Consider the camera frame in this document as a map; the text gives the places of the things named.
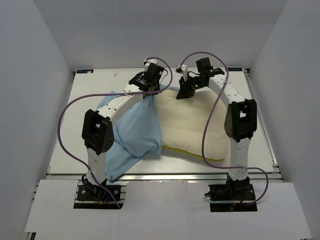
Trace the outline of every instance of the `white floor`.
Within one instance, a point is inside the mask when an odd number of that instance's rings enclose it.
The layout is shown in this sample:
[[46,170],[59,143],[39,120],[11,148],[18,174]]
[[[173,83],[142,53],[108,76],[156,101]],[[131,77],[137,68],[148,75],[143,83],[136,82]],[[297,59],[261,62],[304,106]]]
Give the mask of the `white floor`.
[[[121,92],[128,81],[143,68],[119,68],[119,69],[95,69],[93,73],[76,74],[72,86],[69,102],[82,95],[93,93]],[[172,86],[179,86],[180,74],[173,71]],[[170,75],[162,84],[169,83]],[[242,71],[231,71],[229,81],[233,87],[245,98],[252,98],[249,92],[246,78]],[[88,162],[88,156],[84,141],[81,138],[85,112],[88,109],[96,109],[103,97],[90,97],[74,103],[65,113],[61,137],[65,147],[74,155]],[[216,163],[220,166],[230,165],[230,151],[226,159]],[[260,123],[254,133],[249,147],[248,166],[259,167],[267,172],[272,172],[272,158],[266,138],[263,135]],[[51,157],[48,170],[49,174],[84,174],[87,169],[84,165],[69,157],[60,147],[58,141]],[[161,156],[148,155],[127,171],[130,174],[200,174],[225,172],[207,166],[201,158],[187,154],[164,150]]]
[[[121,210],[73,209],[77,185],[41,180],[25,231],[36,240],[311,238],[292,183],[271,183],[256,212],[210,212],[208,184],[185,181],[131,181]],[[253,183],[255,194],[265,186]]]

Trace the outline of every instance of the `white backdrop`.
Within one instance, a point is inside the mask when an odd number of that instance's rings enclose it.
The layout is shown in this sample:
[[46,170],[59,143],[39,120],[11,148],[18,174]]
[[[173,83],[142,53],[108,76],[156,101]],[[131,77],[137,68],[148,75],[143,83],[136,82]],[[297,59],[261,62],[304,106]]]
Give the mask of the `white backdrop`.
[[256,58],[251,79],[286,181],[313,239],[320,239],[320,1],[289,0]]
[[0,239],[20,240],[72,71],[32,0],[0,1]]
[[[35,0],[73,71],[140,68],[151,56],[175,67],[194,51],[249,68],[286,2]],[[195,60],[187,64],[195,66]]]

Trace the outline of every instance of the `blue cloth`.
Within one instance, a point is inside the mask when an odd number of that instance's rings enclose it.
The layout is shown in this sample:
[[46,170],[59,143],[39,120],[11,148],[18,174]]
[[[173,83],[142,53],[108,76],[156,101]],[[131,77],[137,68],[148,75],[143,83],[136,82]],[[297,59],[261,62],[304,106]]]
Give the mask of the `blue cloth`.
[[[115,96],[106,96],[97,108],[114,98]],[[113,127],[113,134],[114,143],[105,159],[105,173],[110,182],[120,177],[146,154],[161,154],[162,132],[154,96],[144,98],[128,110]]]

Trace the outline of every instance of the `metal frame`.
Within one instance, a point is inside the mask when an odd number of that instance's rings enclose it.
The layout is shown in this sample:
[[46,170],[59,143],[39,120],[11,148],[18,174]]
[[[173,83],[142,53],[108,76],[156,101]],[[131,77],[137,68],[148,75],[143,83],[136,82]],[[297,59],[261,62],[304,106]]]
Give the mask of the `metal frame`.
[[[251,97],[254,99],[254,94],[250,86],[250,75],[247,70],[243,69],[243,74],[246,79],[246,83],[250,92]],[[264,127],[263,121],[259,114],[258,106],[258,121],[261,126],[262,134],[265,142],[267,143],[267,148],[271,156],[273,163],[273,171],[268,173],[270,182],[283,182],[280,169],[275,157],[274,150],[270,143],[270,139],[266,129]],[[217,173],[190,173],[190,174],[178,174],[178,173],[165,173],[165,174],[124,174],[115,183],[127,183],[129,181],[188,181],[188,182],[208,182],[208,183],[223,183],[227,179],[226,172]],[[46,179],[49,180],[80,180],[82,174],[47,174]],[[261,173],[249,172],[249,177],[252,182],[265,182],[265,176]]]
[[[253,93],[252,88],[251,88],[251,86],[250,86],[250,81],[251,81],[251,79],[250,79],[250,74],[249,74],[248,71],[245,70],[245,69],[243,70],[243,73],[244,73],[244,77],[245,77],[245,79],[246,79],[246,84],[247,84],[247,86],[248,86],[250,95],[251,95],[251,97],[252,97],[253,99],[255,99],[254,93]],[[263,120],[262,120],[262,118],[261,118],[261,116],[260,116],[260,113],[259,113],[259,104],[258,104],[258,106],[257,106],[257,116],[258,116],[258,121],[259,121],[260,126],[261,126],[261,130],[262,130],[262,134],[263,134],[264,140],[265,140],[265,142],[266,142],[266,144],[267,144],[267,148],[268,148],[269,153],[270,153],[270,156],[271,156],[271,158],[272,158],[272,163],[273,163],[273,164],[278,164],[277,159],[276,159],[276,156],[275,156],[274,149],[273,149],[273,147],[272,147],[272,145],[271,145],[271,142],[270,142],[269,135],[268,135],[268,133],[267,133],[267,131],[266,131],[266,129],[265,129],[265,125],[264,125]]]

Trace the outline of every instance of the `white board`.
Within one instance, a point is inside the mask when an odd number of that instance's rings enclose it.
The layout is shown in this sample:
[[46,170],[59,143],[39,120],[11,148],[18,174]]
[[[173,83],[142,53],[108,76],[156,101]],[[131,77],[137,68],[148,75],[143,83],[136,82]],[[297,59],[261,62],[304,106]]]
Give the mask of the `white board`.
[[[93,73],[79,73],[75,75],[69,102],[73,99],[93,93],[109,93],[114,90],[121,92],[142,68],[119,68],[119,69],[95,69]],[[180,74],[173,71],[172,86],[179,86]],[[162,84],[168,84],[170,77],[166,77]],[[238,92],[245,98],[250,99],[247,81],[242,71],[231,71],[229,81]],[[87,150],[84,140],[81,138],[85,112],[88,109],[96,109],[103,97],[90,97],[75,102],[65,113],[61,137],[65,147],[74,155],[88,162]],[[230,149],[226,159],[217,162],[220,166],[230,165]],[[257,131],[250,143],[248,153],[248,166],[259,167],[267,172],[272,172],[272,159],[268,145],[265,141],[261,126],[258,123]],[[50,174],[84,174],[87,169],[84,165],[69,157],[60,147],[58,141],[51,158]],[[168,173],[221,173],[226,170],[216,169],[207,166],[199,157],[190,156],[184,153],[164,150],[161,156],[149,154],[131,169],[130,174],[168,174]]]
[[[210,212],[206,183],[133,181],[121,210],[73,209],[77,180],[42,180],[26,224],[35,240],[311,238],[292,183],[271,183],[257,212]],[[265,183],[253,184],[259,195]]]

